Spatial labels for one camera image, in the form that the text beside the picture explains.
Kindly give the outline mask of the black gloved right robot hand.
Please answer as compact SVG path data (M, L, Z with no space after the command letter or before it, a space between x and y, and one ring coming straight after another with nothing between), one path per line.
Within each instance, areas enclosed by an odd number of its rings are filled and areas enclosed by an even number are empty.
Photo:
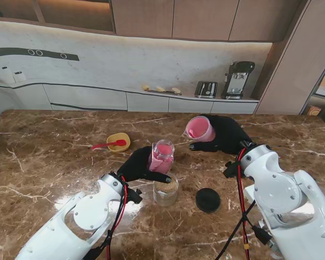
M244 132L241 126L232 118L219 115L202 114L215 130L215 138L207 142L194 142L189 145L191 151L217 152L226 154L238 154L244 146L253 144L251 138Z

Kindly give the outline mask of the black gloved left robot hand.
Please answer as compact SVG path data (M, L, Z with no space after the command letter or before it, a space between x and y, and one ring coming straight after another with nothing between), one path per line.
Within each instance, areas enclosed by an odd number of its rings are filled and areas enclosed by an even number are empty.
M117 175L123 176L126 182L145 179L161 183L170 183L171 178L163 173L150 171L148 169L148 159L152 148L145 146L132 153L128 160L118 169Z

